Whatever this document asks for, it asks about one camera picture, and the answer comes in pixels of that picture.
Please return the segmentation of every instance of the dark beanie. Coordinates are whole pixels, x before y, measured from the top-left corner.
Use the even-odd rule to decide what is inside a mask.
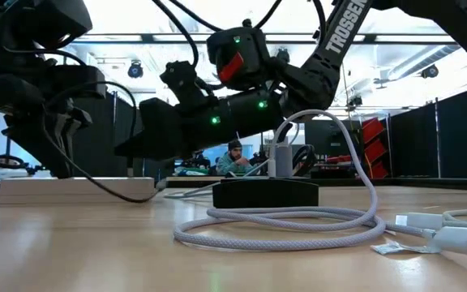
[[[234,140],[228,143],[228,151],[231,151],[232,149],[235,149],[235,148],[242,148],[242,144],[241,142],[239,142],[239,140]]]

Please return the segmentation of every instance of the man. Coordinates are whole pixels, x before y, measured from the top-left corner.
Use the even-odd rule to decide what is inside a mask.
[[[253,170],[254,166],[242,156],[242,145],[238,140],[228,143],[228,152],[217,162],[217,174],[225,175],[228,172],[246,174]]]

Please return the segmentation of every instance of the wooden table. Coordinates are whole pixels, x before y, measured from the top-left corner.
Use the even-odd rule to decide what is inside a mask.
[[[322,188],[323,205],[366,209],[361,187]],[[467,208],[467,191],[379,187],[379,215]],[[390,234],[360,247],[245,252],[188,247],[174,225],[205,217],[209,198],[149,204],[0,205],[0,292],[467,291],[467,255],[378,255],[371,244],[423,240]],[[201,230],[235,238],[304,239],[236,223]]]

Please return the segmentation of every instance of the robotic arm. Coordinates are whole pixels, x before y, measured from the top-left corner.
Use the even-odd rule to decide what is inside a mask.
[[[141,102],[146,130],[115,152],[152,159],[188,157],[202,148],[276,129],[282,117],[298,111],[326,110],[334,99],[345,54],[371,8],[399,7],[409,15],[433,19],[467,51],[467,0],[335,0],[334,4],[323,41],[300,68],[270,57],[264,34],[247,22],[212,34],[207,39],[209,61],[216,65],[222,84],[238,94],[205,96],[200,89],[206,86],[198,82],[189,62],[167,64],[161,79],[180,103],[171,106],[156,98]],[[280,83],[286,89],[277,94]],[[154,144],[152,137],[164,143]]]
[[[322,10],[319,0],[313,3]],[[214,87],[197,76],[195,64],[167,64],[161,79],[179,104],[171,106],[157,98],[140,103],[145,130],[118,145],[115,153],[156,160],[187,158],[203,148],[276,129],[283,117],[298,111],[327,109],[344,56],[371,8],[399,7],[412,16],[433,19],[467,50],[467,0],[334,4],[322,25],[326,33],[300,68],[282,56],[271,57],[263,32],[250,22],[212,34],[207,40],[209,61],[216,65],[222,85],[240,92],[235,95],[214,96]],[[323,15],[319,18],[325,22]],[[8,125],[3,134],[59,178],[73,175],[66,163],[72,154],[71,137],[91,124],[91,117],[72,100],[103,98],[108,82],[97,68],[80,60],[81,66],[55,66],[44,54],[69,56],[58,49],[91,28],[83,0],[0,0],[0,111]],[[163,142],[153,143],[152,137]]]
[[[55,66],[44,54],[73,58],[58,49],[91,28],[82,0],[0,0],[2,133],[59,178],[73,176],[63,155],[72,157],[72,136],[92,123],[72,99],[104,98],[104,75],[79,59],[81,66]]]

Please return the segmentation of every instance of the black charging hub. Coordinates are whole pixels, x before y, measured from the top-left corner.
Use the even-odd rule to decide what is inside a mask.
[[[215,208],[282,208],[319,205],[319,188],[301,178],[226,178],[214,186]]]

